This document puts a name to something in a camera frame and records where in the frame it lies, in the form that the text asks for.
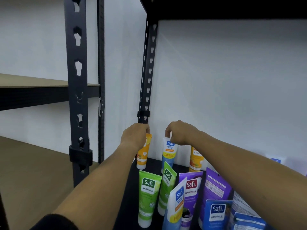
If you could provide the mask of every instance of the white panel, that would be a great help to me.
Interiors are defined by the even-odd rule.
[[[0,73],[68,80],[63,0],[0,0]],[[97,6],[87,0],[88,82],[98,83]],[[98,98],[89,99],[98,160]],[[0,112],[0,135],[68,153],[68,102]]]
[[[105,158],[137,122],[146,13],[139,0],[105,1]]]
[[[171,121],[307,161],[307,21],[160,21],[149,157]],[[189,164],[189,147],[175,163]]]

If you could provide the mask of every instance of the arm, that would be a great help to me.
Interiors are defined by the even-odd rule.
[[[222,142],[182,121],[165,131],[196,148],[265,221],[278,230],[307,229],[307,178],[266,157]]]
[[[148,124],[133,124],[121,144],[87,176],[54,211],[67,217],[79,230],[113,229],[132,161],[146,142]]]

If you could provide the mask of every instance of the black metal post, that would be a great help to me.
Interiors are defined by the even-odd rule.
[[[69,157],[74,187],[88,174],[93,163],[88,137],[86,1],[64,0],[71,128]]]
[[[154,70],[154,56],[156,52],[157,31],[158,20],[151,19],[147,16],[138,123],[148,123],[148,117],[150,116],[149,104]]]
[[[104,160],[104,0],[97,0],[98,82],[100,84],[98,113],[98,163]]]

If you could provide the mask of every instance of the person's left hand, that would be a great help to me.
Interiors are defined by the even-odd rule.
[[[120,143],[132,145],[139,151],[146,142],[146,133],[150,133],[148,124],[135,123],[122,133]]]

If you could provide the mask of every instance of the black shelf surface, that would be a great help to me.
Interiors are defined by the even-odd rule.
[[[99,97],[99,86],[88,86],[87,97]],[[0,88],[0,111],[68,101],[66,87]]]
[[[146,169],[144,169],[144,171],[161,175],[161,167],[162,167],[161,161],[148,158]],[[187,173],[189,171],[189,168],[174,164],[173,169],[177,172],[177,178],[175,183],[175,185],[177,185],[179,180],[179,173]],[[201,201],[203,198],[204,181],[205,180],[202,179],[201,187],[199,189],[198,201],[195,207],[195,213],[190,227],[191,230],[201,230],[201,228],[198,226],[198,217],[201,208]],[[122,199],[122,204],[120,206],[119,213],[113,230],[143,229],[138,225],[138,190],[139,190],[138,183],[139,183],[139,170],[136,168],[136,160],[134,160],[130,168],[128,181],[125,188],[125,193]],[[162,229],[164,217],[158,213],[157,205],[158,202],[156,202],[152,223],[149,228],[146,228],[148,230]]]
[[[300,4],[224,0],[140,0],[147,17],[175,19],[299,19],[306,18]]]

